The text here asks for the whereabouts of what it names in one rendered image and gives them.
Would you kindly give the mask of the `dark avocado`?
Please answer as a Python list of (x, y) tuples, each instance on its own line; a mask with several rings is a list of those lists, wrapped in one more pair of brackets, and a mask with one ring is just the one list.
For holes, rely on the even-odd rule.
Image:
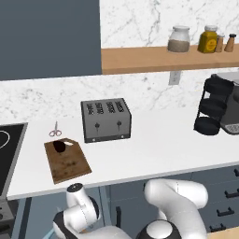
[(60, 140), (54, 141), (53, 146), (58, 153), (65, 152), (66, 146), (63, 141)]

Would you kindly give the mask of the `brown wooden cutting board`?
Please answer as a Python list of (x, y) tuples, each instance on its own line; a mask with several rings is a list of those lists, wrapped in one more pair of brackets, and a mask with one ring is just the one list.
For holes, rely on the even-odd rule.
[(51, 141), (44, 144), (52, 180), (55, 184), (91, 173), (91, 168), (77, 141), (59, 139), (65, 143), (65, 152), (58, 153)]

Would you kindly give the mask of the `grey four-slot toaster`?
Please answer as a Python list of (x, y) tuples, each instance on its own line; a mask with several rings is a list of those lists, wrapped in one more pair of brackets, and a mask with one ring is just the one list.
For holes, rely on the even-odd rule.
[(80, 106), (86, 143), (131, 137), (132, 114), (123, 98), (82, 101)]

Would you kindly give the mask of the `glass jar with white lid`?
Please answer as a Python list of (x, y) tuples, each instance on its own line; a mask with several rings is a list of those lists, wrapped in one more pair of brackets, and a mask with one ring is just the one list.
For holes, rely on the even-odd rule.
[(188, 52), (190, 49), (190, 28), (188, 26), (174, 26), (167, 49), (171, 52)]

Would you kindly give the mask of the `grey coffee machine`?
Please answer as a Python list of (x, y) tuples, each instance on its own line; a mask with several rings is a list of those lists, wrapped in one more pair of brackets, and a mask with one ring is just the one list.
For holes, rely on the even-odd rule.
[(239, 134), (239, 72), (218, 73), (218, 76), (234, 83), (220, 126), (227, 134), (237, 135)]

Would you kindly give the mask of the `black hob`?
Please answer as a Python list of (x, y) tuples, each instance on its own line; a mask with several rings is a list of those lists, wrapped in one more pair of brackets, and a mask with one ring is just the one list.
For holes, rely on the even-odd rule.
[(0, 200), (7, 197), (7, 188), (26, 127), (26, 123), (0, 125)]

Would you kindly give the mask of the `yellow jar with white lid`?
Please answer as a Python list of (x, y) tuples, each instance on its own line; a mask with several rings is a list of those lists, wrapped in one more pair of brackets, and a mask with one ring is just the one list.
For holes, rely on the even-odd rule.
[(204, 32), (200, 36), (198, 50), (201, 53), (213, 53), (216, 49), (218, 35), (217, 26), (206, 25)]

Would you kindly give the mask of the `blue-grey drawer unit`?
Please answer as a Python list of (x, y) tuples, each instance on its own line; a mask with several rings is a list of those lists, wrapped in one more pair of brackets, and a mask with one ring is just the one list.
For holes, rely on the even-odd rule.
[[(239, 165), (192, 174), (191, 180), (202, 183), (208, 191), (208, 203), (206, 207), (200, 209), (200, 215), (208, 232), (210, 232), (209, 226), (216, 228), (220, 223), (227, 229), (239, 226), (239, 197), (228, 199), (224, 194), (225, 190), (233, 193), (239, 189), (239, 176), (235, 176), (234, 169), (239, 171)], [(234, 210), (234, 214), (218, 217), (217, 209), (223, 212), (227, 211), (228, 207)]]

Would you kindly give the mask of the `small brown shaker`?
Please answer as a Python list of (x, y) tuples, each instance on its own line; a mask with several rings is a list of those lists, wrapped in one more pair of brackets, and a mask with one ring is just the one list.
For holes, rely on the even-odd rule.
[(223, 40), (224, 40), (223, 34), (218, 35), (218, 41), (217, 41), (217, 46), (215, 52), (222, 52), (222, 47), (223, 47)]

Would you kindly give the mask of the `brown shaker with dark cap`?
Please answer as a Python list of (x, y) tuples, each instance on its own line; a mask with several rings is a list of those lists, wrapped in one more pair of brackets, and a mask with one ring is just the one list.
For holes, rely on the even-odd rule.
[(236, 34), (230, 34), (228, 42), (225, 47), (226, 52), (232, 52), (233, 51), (233, 46), (234, 46), (234, 39), (236, 38)]

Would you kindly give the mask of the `dark oven front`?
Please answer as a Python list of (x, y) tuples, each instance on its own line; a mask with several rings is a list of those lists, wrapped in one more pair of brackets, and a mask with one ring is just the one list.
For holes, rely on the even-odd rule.
[(10, 239), (18, 207), (17, 200), (0, 202), (0, 239)]

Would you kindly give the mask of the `pink-handled scissors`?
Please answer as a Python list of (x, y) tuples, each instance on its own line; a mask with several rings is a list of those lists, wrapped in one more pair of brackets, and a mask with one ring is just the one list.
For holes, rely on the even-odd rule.
[(49, 132), (49, 136), (60, 136), (62, 134), (62, 131), (58, 129), (58, 122), (55, 122), (54, 129)]

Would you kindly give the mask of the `wooden wall shelf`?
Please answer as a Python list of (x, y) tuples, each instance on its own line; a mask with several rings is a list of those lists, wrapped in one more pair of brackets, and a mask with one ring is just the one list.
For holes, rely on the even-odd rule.
[(239, 44), (233, 52), (201, 53), (191, 46), (186, 53), (166, 47), (101, 49), (104, 75), (239, 67)]

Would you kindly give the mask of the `grey wall socket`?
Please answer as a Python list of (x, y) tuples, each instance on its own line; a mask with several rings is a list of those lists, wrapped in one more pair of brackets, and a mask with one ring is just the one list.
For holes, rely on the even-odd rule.
[(171, 71), (169, 77), (169, 84), (170, 85), (178, 85), (181, 77), (180, 71)]

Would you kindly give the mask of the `dark blue wall cupboard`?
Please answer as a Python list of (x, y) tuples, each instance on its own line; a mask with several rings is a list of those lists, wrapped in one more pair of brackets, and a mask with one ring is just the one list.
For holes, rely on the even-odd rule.
[(0, 0), (0, 80), (101, 73), (99, 0)]

